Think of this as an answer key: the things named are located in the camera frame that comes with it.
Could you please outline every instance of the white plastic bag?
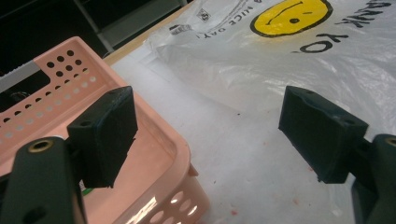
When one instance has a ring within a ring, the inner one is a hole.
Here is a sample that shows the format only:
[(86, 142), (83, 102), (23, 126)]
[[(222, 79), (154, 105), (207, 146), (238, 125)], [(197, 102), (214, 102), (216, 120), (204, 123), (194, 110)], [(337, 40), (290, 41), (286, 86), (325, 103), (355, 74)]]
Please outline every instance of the white plastic bag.
[[(294, 85), (366, 121), (369, 141), (378, 133), (396, 134), (395, 5), (390, 0), (195, 0), (179, 18), (151, 34), (147, 47), (186, 86), (249, 115), (244, 122), (226, 126), (237, 125), (229, 135), (186, 131), (203, 138), (196, 144), (191, 139), (199, 149), (195, 154), (207, 164), (201, 167), (203, 180), (216, 176), (210, 164), (231, 170), (222, 178), (227, 189), (209, 188), (216, 192), (209, 192), (214, 208), (204, 221), (353, 223), (348, 198), (353, 178), (345, 185), (318, 186), (308, 180), (304, 175), (309, 174), (298, 168), (304, 159), (291, 149), (276, 123), (285, 87)], [(211, 135), (240, 139), (215, 140)], [(212, 145), (204, 144), (204, 137), (228, 148), (206, 149)], [(244, 159), (248, 164), (241, 168)], [(298, 194), (303, 202), (295, 200)], [(231, 208), (245, 207), (245, 216), (221, 219), (227, 208), (223, 202), (232, 202)]]
[(368, 122), (371, 139), (396, 133), (394, 7), (390, 0), (196, 0), (147, 44), (222, 104), (261, 113), (286, 85), (304, 87)]

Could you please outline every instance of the basket hole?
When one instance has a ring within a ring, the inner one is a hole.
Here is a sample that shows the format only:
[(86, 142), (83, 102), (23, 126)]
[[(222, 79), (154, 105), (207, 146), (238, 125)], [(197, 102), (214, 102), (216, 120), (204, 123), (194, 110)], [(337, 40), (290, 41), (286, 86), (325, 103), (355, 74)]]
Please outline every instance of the basket hole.
[(64, 57), (58, 56), (58, 57), (56, 58), (56, 60), (58, 60), (58, 62), (62, 63), (62, 62), (64, 62)]
[(33, 124), (33, 119), (27, 119), (26, 124)]
[(178, 203), (183, 199), (183, 191), (178, 192), (175, 194), (175, 196), (172, 198), (171, 203)]
[(21, 126), (21, 125), (18, 125), (17, 127), (15, 127), (15, 130), (17, 130), (17, 131), (22, 131), (23, 130), (23, 126)]
[(49, 63), (47, 63), (47, 67), (48, 68), (53, 68), (53, 67), (55, 67), (55, 63), (49, 62)]
[(188, 199), (186, 202), (184, 202), (181, 206), (180, 206), (180, 212), (184, 212), (186, 211), (191, 205), (191, 200)]
[(14, 136), (13, 133), (6, 133), (6, 134), (4, 135), (5, 138), (12, 138), (12, 136)]
[(194, 213), (197, 211), (197, 208), (198, 208), (198, 206), (197, 205), (195, 205), (191, 210), (190, 210), (190, 212), (187, 214), (187, 216), (192, 216), (192, 215), (194, 215)]
[(43, 112), (37, 112), (37, 113), (35, 113), (35, 116), (40, 119), (44, 116), (44, 114), (43, 114)]
[(158, 223), (163, 218), (163, 211), (158, 212), (151, 218), (150, 223)]
[(165, 220), (165, 222), (163, 222), (163, 224), (173, 224), (175, 221), (174, 217), (169, 217)]
[(67, 55), (69, 55), (70, 57), (74, 55), (74, 51), (73, 50), (68, 50), (67, 51)]

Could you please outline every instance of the black 3d-printed part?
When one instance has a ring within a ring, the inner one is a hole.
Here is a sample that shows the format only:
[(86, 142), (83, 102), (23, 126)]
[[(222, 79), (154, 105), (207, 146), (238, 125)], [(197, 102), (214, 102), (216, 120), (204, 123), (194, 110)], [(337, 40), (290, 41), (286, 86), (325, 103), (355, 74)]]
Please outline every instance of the black 3d-printed part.
[(368, 124), (313, 91), (288, 86), (279, 129), (324, 183), (344, 183), (348, 155)]
[(66, 144), (37, 139), (16, 154), (0, 223), (86, 223)]
[(378, 200), (366, 223), (396, 223), (396, 136), (377, 135), (368, 154)]
[(85, 187), (112, 188), (137, 132), (132, 88), (107, 92), (67, 131), (71, 146), (82, 150)]

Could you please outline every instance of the screw hole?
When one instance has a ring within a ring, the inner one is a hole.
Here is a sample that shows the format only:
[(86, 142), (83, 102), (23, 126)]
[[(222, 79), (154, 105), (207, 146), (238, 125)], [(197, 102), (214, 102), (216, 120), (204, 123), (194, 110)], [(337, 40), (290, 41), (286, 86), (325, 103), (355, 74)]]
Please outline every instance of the screw hole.
[(79, 125), (81, 125), (82, 127), (86, 127), (91, 125), (91, 122), (86, 120), (86, 121), (82, 121)]
[(51, 140), (41, 140), (30, 145), (28, 151), (31, 153), (38, 153), (49, 149), (52, 145), (53, 142)]
[(355, 124), (355, 121), (353, 121), (351, 119), (346, 119), (346, 120), (344, 120), (344, 122), (349, 124), (349, 125)]
[(39, 206), (37, 208), (34, 208), (30, 210), (24, 217), (23, 217), (23, 223), (24, 224), (35, 224), (39, 220), (43, 219), (47, 214), (47, 211), (44, 207)]

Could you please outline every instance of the smiley face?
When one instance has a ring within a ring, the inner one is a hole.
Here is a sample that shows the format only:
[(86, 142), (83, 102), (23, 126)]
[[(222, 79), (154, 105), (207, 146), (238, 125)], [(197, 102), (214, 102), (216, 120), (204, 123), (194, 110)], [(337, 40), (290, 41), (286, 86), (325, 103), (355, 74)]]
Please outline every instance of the smiley face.
[(286, 0), (268, 8), (250, 24), (250, 29), (265, 37), (295, 35), (326, 21), (332, 6), (326, 0)]

